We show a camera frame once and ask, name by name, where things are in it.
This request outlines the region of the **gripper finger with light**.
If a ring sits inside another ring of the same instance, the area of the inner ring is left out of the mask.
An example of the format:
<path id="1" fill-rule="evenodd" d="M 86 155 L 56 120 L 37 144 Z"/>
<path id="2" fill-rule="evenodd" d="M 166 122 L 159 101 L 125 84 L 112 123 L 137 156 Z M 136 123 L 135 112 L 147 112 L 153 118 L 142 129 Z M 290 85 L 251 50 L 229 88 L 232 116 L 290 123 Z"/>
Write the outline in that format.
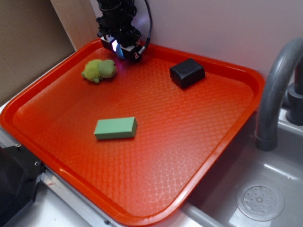
<path id="1" fill-rule="evenodd" d="M 111 35 L 103 35 L 100 39 L 105 49 L 111 52 L 116 52 L 118 42 L 114 37 L 112 37 Z"/>

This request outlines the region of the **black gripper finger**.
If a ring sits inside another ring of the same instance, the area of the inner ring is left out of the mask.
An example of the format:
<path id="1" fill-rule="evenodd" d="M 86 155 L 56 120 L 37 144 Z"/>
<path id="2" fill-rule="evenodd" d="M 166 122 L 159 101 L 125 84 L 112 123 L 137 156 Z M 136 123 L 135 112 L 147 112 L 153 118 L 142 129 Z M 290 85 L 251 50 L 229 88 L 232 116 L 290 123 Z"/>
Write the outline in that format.
<path id="1" fill-rule="evenodd" d="M 121 46 L 122 55 L 126 60 L 139 62 L 142 59 L 144 47 L 130 45 L 128 47 Z"/>

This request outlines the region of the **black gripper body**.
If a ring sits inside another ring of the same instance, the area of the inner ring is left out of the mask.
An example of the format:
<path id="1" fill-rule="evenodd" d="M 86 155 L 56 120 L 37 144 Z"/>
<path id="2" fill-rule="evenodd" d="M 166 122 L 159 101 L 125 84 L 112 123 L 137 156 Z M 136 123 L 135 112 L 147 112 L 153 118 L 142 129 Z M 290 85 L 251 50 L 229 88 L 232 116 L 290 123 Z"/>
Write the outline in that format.
<path id="1" fill-rule="evenodd" d="M 98 37 L 109 35 L 123 47 L 136 45 L 141 33 L 132 26 L 137 8 L 133 0 L 99 0 L 102 16 L 96 19 L 99 24 Z"/>

